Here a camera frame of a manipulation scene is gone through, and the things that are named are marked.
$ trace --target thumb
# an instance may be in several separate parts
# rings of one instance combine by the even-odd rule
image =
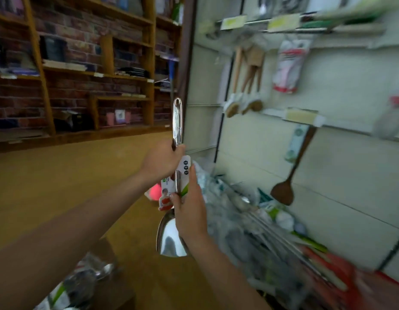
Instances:
[[[177,193],[171,194],[171,200],[174,205],[175,213],[179,213],[181,210],[181,198]]]
[[[175,149],[175,154],[178,157],[178,163],[179,163],[179,161],[181,161],[182,157],[185,154],[185,145],[181,144],[181,145],[177,146]]]

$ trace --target pink ball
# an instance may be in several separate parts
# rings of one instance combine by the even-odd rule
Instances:
[[[149,196],[152,200],[159,201],[162,196],[162,187],[159,184],[156,184],[154,187],[151,188],[149,191]]]

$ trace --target wooden ladle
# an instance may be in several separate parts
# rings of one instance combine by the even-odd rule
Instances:
[[[303,144],[301,145],[301,149],[299,155],[297,156],[296,162],[291,169],[290,175],[284,182],[278,183],[271,190],[271,196],[284,205],[291,205],[294,201],[294,193],[293,189],[291,188],[291,181],[297,167],[299,167],[301,158],[303,157],[307,147],[310,145],[310,142],[313,139],[316,131],[317,127],[310,125],[309,130],[307,131],[307,134],[303,140]]]

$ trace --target stainless steel turner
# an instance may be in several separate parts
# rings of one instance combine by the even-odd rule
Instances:
[[[172,129],[174,150],[182,144],[182,102],[176,98],[173,103]],[[175,171],[176,192],[181,193],[181,173]],[[188,248],[176,229],[175,210],[172,208],[163,216],[156,234],[156,251],[168,257],[185,257],[189,254]]]

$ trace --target forearm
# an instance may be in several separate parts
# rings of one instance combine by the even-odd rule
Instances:
[[[0,309],[34,308],[153,184],[135,174],[2,249]]]
[[[188,244],[218,301],[229,310],[269,310],[270,307],[247,282],[209,236]]]

